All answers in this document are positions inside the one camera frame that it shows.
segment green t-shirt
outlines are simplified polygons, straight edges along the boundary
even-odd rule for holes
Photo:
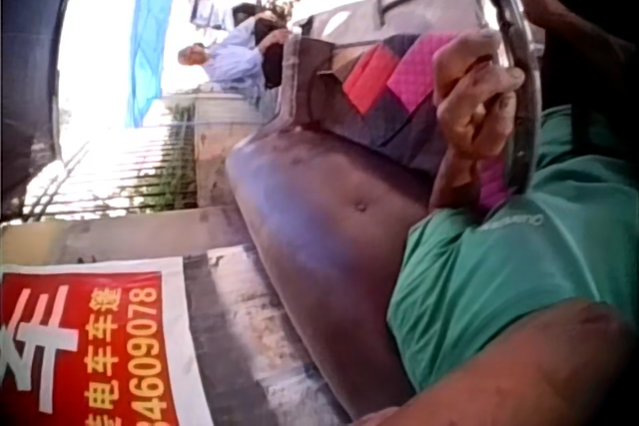
[[[446,210],[410,231],[388,323],[417,391],[561,300],[605,301],[637,328],[639,193],[630,166],[575,156],[570,133],[569,107],[544,114],[530,192],[483,224]],[[603,122],[590,138],[614,147]]]

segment fingers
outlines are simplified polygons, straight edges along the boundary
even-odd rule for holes
[[[498,156],[512,135],[517,113],[517,97],[514,92],[504,94],[488,110],[473,143],[473,153],[477,158],[488,159]]]
[[[435,105],[439,105],[477,60],[492,58],[500,44],[499,32],[482,30],[461,35],[439,49],[432,60]]]
[[[473,67],[437,107],[437,118],[448,141],[467,142],[479,106],[499,94],[514,92],[524,80],[517,68],[505,69],[490,62]]]

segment leather cushion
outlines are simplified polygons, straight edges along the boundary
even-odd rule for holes
[[[227,170],[267,273],[337,399],[355,418],[403,404],[413,390],[385,315],[431,179],[300,128],[239,146]]]

